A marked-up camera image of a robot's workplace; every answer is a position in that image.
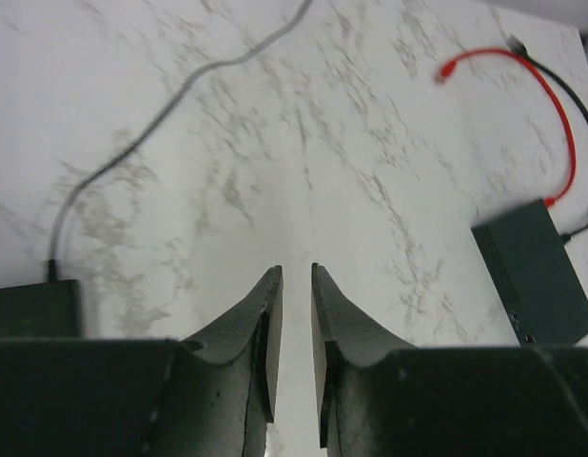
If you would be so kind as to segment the black network switch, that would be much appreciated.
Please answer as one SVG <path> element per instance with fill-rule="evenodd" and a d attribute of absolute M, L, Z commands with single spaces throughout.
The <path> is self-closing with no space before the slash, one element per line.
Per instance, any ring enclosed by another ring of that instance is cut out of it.
<path fill-rule="evenodd" d="M 522 345 L 575 345 L 588 334 L 588 299 L 540 199 L 471 228 Z"/>

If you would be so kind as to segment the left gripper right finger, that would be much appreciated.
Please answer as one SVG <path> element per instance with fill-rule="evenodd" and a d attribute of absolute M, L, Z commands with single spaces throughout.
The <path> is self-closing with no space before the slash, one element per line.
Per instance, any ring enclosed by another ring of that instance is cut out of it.
<path fill-rule="evenodd" d="M 414 346 L 383 327 L 340 290 L 326 267 L 311 266 L 311 325 L 320 447 L 341 456 L 337 398 L 348 368 L 372 368 Z"/>

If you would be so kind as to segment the black power adapter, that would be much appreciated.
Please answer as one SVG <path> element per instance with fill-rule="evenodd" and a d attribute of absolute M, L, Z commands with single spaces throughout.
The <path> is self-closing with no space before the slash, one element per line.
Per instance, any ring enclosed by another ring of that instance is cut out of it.
<path fill-rule="evenodd" d="M 78 281 L 0 288 L 0 338 L 77 338 L 82 334 Z"/>

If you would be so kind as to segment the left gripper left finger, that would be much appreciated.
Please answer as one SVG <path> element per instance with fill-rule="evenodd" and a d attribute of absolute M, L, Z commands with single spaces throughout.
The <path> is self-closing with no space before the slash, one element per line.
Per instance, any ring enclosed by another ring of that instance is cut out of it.
<path fill-rule="evenodd" d="M 180 341 L 150 414 L 144 456 L 262 456 L 275 403 L 283 270 Z"/>

